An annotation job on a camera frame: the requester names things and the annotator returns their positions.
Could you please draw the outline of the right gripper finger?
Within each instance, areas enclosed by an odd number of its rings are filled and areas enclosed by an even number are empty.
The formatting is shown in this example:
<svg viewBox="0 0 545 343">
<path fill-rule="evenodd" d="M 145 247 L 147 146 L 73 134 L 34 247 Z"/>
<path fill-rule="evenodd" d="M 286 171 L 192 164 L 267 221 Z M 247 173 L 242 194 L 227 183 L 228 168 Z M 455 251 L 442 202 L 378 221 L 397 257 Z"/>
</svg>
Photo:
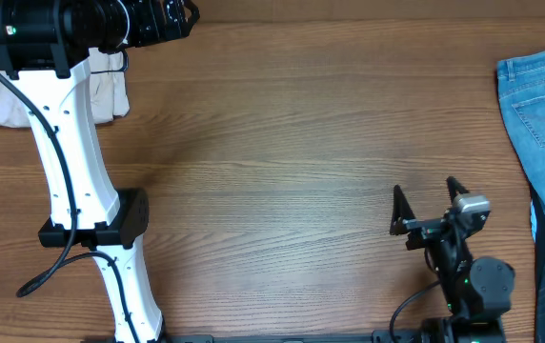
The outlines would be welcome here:
<svg viewBox="0 0 545 343">
<path fill-rule="evenodd" d="M 470 191 L 465 188 L 455 177 L 449 176 L 446 179 L 447 188 L 450 196 L 450 200 L 454 202 L 454 200 L 462 194 L 469 193 Z"/>
<path fill-rule="evenodd" d="M 415 216 L 410 204 L 399 185 L 393 189 L 393 214 L 390 225 L 390 235 L 407 234 L 410 223 L 415 221 Z"/>
</svg>

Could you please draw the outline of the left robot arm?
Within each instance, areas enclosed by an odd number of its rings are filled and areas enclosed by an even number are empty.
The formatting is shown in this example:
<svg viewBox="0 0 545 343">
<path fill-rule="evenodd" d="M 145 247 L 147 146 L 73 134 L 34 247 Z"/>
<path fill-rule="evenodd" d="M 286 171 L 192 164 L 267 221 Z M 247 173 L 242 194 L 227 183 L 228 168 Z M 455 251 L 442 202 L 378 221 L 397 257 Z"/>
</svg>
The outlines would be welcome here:
<svg viewBox="0 0 545 343">
<path fill-rule="evenodd" d="M 39 231 L 97 264 L 111 302 L 117 342 L 164 342 L 165 319 L 144 258 L 149 200 L 116 189 L 102 158 L 91 106 L 91 50 L 125 52 L 189 36 L 200 17 L 192 0 L 0 0 L 0 82 L 23 103 L 50 191 Z"/>
</svg>

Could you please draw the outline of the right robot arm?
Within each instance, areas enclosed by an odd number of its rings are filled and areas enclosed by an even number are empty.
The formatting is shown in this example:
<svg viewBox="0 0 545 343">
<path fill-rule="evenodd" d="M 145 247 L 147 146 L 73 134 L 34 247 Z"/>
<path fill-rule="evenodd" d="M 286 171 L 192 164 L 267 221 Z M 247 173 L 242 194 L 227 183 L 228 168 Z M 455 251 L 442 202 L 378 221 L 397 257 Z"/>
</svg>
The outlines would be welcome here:
<svg viewBox="0 0 545 343">
<path fill-rule="evenodd" d="M 417 219 L 402 189 L 394 186 L 390 234 L 405 235 L 409 251 L 422 250 L 437 280 L 397 307 L 388 338 L 392 342 L 504 342 L 501 316 L 512 306 L 515 270 L 497 258 L 474 258 L 467 244 L 485 226 L 490 201 L 452 176 L 446 183 L 451 206 L 441 217 L 428 220 Z M 401 312 L 435 287 L 441 288 L 450 315 L 428 318 L 416 330 L 398 332 L 395 322 Z"/>
</svg>

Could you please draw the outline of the beige shorts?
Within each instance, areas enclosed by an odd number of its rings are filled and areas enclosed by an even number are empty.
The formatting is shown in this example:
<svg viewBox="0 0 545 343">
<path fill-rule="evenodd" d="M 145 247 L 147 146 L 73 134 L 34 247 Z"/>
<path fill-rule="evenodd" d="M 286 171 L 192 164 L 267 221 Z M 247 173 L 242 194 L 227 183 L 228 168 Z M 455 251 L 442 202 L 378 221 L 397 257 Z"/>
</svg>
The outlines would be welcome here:
<svg viewBox="0 0 545 343">
<path fill-rule="evenodd" d="M 91 66 L 91 107 L 94 122 L 111 122 L 115 117 L 125 116 L 130 110 L 123 72 L 124 57 L 121 53 L 105 54 L 97 48 L 89 49 Z M 29 128 L 30 121 L 22 102 L 0 83 L 0 127 Z"/>
</svg>

